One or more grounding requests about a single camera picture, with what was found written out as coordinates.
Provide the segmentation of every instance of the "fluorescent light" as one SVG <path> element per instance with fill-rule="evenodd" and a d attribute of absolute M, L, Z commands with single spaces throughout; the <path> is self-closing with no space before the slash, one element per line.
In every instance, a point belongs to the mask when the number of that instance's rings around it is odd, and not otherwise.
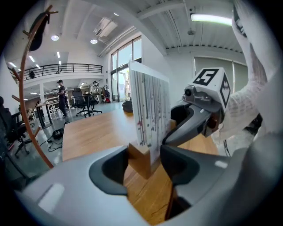
<path fill-rule="evenodd" d="M 96 43 L 97 43 L 97 40 L 96 40 L 96 39 L 92 39 L 92 40 L 90 40 L 90 43 L 96 44 Z"/>
<path fill-rule="evenodd" d="M 208 14 L 201 14 L 201 13 L 192 13 L 191 14 L 192 21 L 201 21 L 201 22 L 214 22 L 214 23 L 221 23 L 225 25 L 232 26 L 232 19 L 222 16 L 214 16 Z"/>
<path fill-rule="evenodd" d="M 14 65 L 12 62 L 9 62 L 10 65 L 12 65 L 13 67 L 17 67 L 16 65 Z"/>
<path fill-rule="evenodd" d="M 53 36 L 51 36 L 51 39 L 53 41 L 57 41 L 59 39 L 59 36 L 58 35 L 53 35 Z"/>
<path fill-rule="evenodd" d="M 31 59 L 31 61 L 32 62 L 35 62 L 35 60 L 33 59 L 33 57 L 32 56 L 29 56 L 30 57 L 30 59 Z"/>

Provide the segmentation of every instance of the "floor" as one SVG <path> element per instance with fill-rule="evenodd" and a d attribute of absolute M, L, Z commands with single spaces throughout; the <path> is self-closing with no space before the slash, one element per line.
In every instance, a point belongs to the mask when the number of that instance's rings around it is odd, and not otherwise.
<path fill-rule="evenodd" d="M 101 110 L 104 113 L 113 111 L 115 109 L 121 109 L 122 103 L 109 103 L 109 104 L 98 104 L 96 105 L 96 110 Z M 52 115 L 53 119 L 53 125 L 50 127 L 40 130 L 37 135 L 37 140 L 39 144 L 41 145 L 41 148 L 47 158 L 52 162 L 52 164 L 56 165 L 60 162 L 62 162 L 62 138 L 59 140 L 54 140 L 52 143 L 52 146 L 50 146 L 50 143 L 45 142 L 48 138 L 51 137 L 54 130 L 60 129 L 64 126 L 65 122 L 73 122 L 76 120 L 83 120 L 84 116 L 81 113 L 76 117 L 76 113 L 79 112 L 80 109 L 70 109 L 68 112 L 68 117 L 63 119 L 61 112 L 58 112 L 56 115 Z M 33 130 L 36 130 L 36 128 L 39 126 L 38 119 L 35 121 L 35 126 L 32 128 Z M 229 149 L 230 154 L 232 155 L 234 150 L 241 148 L 241 147 L 247 147 L 253 140 L 253 135 L 248 133 L 247 131 L 241 131 L 240 133 L 236 134 L 235 136 L 229 138 L 227 140 L 227 146 Z M 216 143 L 219 154 L 220 155 L 227 155 L 227 153 L 224 150 L 223 143 Z M 15 144 L 13 149 L 10 151 L 11 158 L 16 162 L 16 164 L 21 168 L 21 170 L 30 178 L 36 178 L 40 176 L 42 173 L 46 172 L 49 168 L 45 164 L 45 162 L 41 159 L 39 154 L 37 153 L 35 147 L 32 143 L 27 145 L 27 150 L 29 150 L 29 154 L 27 155 L 23 150 L 18 153 L 18 157 L 15 157 L 15 151 L 17 150 L 18 144 Z M 23 177 L 21 174 L 14 168 L 14 166 L 11 164 L 11 162 L 6 158 L 6 172 L 7 176 L 10 181 L 14 182 L 14 184 L 20 184 L 22 182 Z M 17 188 L 21 189 L 25 185 L 17 186 Z"/>
<path fill-rule="evenodd" d="M 100 110 L 103 113 L 107 113 L 107 112 L 113 111 L 115 109 L 120 109 L 120 108 L 122 108 L 122 103 L 98 104 L 95 106 L 95 110 Z M 45 153 L 45 155 L 47 156 L 47 158 L 54 165 L 62 162 L 62 148 L 60 147 L 61 147 L 61 143 L 63 139 L 62 138 L 59 140 L 52 139 L 54 141 L 52 146 L 50 143 L 47 143 L 45 141 L 52 136 L 52 133 L 54 130 L 62 128 L 65 122 L 83 120 L 84 116 L 82 113 L 76 117 L 76 113 L 79 111 L 81 111 L 81 109 L 77 109 L 77 108 L 70 109 L 70 111 L 68 112 L 68 117 L 65 119 L 62 118 L 63 115 L 61 112 L 56 113 L 56 115 L 51 115 L 53 124 L 44 130 L 41 129 L 36 137 L 39 144 L 43 143 L 41 145 L 41 148 L 43 152 Z M 48 126 L 49 125 L 48 117 L 46 117 L 46 120 L 47 120 L 46 125 Z M 40 123 L 38 119 L 34 123 L 35 125 L 32 129 L 35 131 L 36 128 L 40 126 Z M 49 169 L 48 166 L 45 164 L 45 162 L 41 159 L 41 157 L 37 153 L 32 143 L 29 143 L 26 145 L 27 150 L 30 152 L 28 155 L 25 153 L 24 150 L 21 150 L 18 153 L 19 158 L 16 158 L 15 152 L 18 148 L 18 145 L 19 145 L 18 143 L 15 143 L 15 146 L 10 151 L 10 155 L 12 159 L 16 162 L 16 164 L 21 168 L 21 170 L 28 177 L 34 177 L 34 176 L 40 175 Z M 21 174 L 14 168 L 14 166 L 11 164 L 11 162 L 7 158 L 6 158 L 5 164 L 6 164 L 6 172 L 7 172 L 7 176 L 9 180 L 14 181 L 22 177 Z"/>

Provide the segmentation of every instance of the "wooden block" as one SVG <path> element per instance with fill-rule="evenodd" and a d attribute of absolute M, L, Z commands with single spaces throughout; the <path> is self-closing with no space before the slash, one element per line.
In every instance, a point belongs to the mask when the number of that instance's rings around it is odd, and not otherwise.
<path fill-rule="evenodd" d="M 171 120 L 171 130 L 176 127 L 176 121 Z M 137 142 L 129 143 L 129 164 L 143 178 L 148 179 L 161 163 L 160 157 L 151 164 L 150 150 L 147 146 L 140 146 Z"/>

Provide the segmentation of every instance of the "balcony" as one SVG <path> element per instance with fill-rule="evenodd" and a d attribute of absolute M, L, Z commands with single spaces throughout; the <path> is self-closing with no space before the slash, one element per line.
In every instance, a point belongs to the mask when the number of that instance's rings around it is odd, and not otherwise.
<path fill-rule="evenodd" d="M 15 78 L 13 72 L 10 69 L 10 73 L 13 76 L 16 83 L 18 80 Z M 102 65 L 96 64 L 50 64 L 44 65 L 40 68 L 29 68 L 25 70 L 23 79 L 24 81 L 29 81 L 33 79 L 39 79 L 43 76 L 57 75 L 57 74 L 77 74 L 78 76 L 82 74 L 101 74 L 102 75 Z"/>

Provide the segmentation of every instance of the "white card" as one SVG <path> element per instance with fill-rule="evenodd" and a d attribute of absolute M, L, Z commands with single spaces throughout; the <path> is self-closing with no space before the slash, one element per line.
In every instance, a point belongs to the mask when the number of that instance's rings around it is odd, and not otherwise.
<path fill-rule="evenodd" d="M 129 69 L 138 144 L 149 147 L 153 164 L 170 131 L 169 79 L 136 61 L 129 62 Z"/>

